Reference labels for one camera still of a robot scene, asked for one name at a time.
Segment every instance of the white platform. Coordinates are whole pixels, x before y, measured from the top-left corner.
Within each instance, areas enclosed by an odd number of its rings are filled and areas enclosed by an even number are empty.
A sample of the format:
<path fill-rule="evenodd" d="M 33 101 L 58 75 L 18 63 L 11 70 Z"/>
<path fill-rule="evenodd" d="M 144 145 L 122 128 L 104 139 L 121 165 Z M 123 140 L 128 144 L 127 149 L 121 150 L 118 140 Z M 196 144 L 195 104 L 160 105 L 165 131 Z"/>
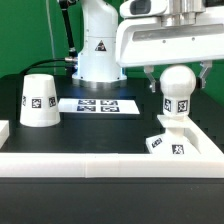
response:
<path fill-rule="evenodd" d="M 192 122 L 191 155 L 1 153 L 0 177 L 224 178 L 224 155 Z"/>

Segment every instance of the black cable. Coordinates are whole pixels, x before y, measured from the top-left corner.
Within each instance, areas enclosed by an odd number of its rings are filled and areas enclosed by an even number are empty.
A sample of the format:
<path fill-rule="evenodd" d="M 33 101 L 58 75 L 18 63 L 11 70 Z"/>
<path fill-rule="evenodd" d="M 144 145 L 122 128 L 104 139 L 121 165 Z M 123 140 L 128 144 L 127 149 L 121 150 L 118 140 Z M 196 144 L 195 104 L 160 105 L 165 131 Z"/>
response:
<path fill-rule="evenodd" d="M 27 73 L 30 69 L 36 67 L 37 65 L 46 64 L 46 63 L 51 63 L 51 62 L 57 62 L 57 61 L 63 61 L 63 62 L 65 62 L 65 59 L 64 59 L 64 58 L 55 58 L 55 59 L 48 59 L 48 60 L 38 61 L 38 62 L 36 62 L 36 63 L 30 65 L 29 67 L 23 69 L 19 74 L 24 76 L 24 75 L 26 75 L 26 73 Z"/>

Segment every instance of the white paper sheet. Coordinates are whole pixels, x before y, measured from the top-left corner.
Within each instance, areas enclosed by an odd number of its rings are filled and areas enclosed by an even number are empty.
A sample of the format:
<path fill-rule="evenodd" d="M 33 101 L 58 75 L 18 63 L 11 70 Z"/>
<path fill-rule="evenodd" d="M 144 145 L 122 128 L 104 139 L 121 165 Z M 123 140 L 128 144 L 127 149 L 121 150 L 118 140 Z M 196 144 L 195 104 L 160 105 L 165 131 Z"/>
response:
<path fill-rule="evenodd" d="M 65 113 L 139 114 L 134 100 L 62 98 L 58 108 Z"/>

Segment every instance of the white robot body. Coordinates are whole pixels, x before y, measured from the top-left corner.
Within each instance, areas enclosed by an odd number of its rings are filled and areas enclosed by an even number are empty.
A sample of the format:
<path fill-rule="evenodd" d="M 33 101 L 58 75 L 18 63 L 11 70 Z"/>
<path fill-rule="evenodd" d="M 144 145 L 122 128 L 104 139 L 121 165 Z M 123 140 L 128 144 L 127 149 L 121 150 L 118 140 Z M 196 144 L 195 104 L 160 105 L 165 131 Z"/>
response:
<path fill-rule="evenodd" d="M 73 83 L 86 87 L 114 87 L 126 76 L 115 61 L 117 11 L 103 0 L 82 0 L 84 47 L 78 55 Z"/>

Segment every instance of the warning label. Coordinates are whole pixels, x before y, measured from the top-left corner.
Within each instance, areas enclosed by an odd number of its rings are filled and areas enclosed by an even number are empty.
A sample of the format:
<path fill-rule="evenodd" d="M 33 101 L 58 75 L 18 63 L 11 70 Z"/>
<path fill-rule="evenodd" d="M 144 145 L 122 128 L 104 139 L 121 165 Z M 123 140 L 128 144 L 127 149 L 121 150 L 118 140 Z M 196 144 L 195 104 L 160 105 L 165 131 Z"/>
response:
<path fill-rule="evenodd" d="M 97 45 L 95 51 L 107 51 L 103 41 L 101 40 L 100 43 Z"/>

